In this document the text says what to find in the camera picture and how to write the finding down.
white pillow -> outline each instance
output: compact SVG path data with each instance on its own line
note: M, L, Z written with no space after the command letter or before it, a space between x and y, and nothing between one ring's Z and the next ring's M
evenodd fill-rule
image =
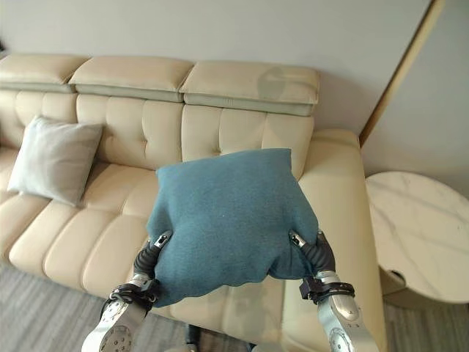
M77 205L101 138L100 125L35 117L27 126L8 191Z

wall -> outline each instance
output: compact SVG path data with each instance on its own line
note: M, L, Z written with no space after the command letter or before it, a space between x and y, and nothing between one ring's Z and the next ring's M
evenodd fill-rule
M428 0L0 0L11 51L313 66L318 128L359 133Z
M434 177L469 198L469 1L446 0L396 96L363 146L366 172Z

gray carpet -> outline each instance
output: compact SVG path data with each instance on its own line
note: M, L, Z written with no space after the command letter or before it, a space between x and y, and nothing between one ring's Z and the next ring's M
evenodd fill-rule
M103 299L62 287L0 264L0 351L80 351L95 327ZM468 306L413 311L385 306L390 352L466 352ZM149 315L139 331L135 352L181 346L183 324ZM202 332L202 352L245 352L244 342Z

sofa backrest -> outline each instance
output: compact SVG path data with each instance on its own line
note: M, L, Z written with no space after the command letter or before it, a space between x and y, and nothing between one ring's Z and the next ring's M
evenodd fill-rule
M1 145L19 148L24 127L43 114L104 125L97 157L109 163L157 169L288 147L292 171L301 176L318 94L317 73L310 68L194 65L157 57L27 57L0 61Z

sofa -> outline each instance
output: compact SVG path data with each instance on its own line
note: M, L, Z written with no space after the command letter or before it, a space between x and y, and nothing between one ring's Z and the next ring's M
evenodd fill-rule
M11 54L0 61L0 256L19 270L107 297L130 278L158 196L155 170L241 150L286 147L292 173L387 350L380 279L357 136L314 130L319 76L307 67L163 57ZM99 123L79 206L7 191L37 114ZM329 351L298 280L220 287L152 313L285 351Z

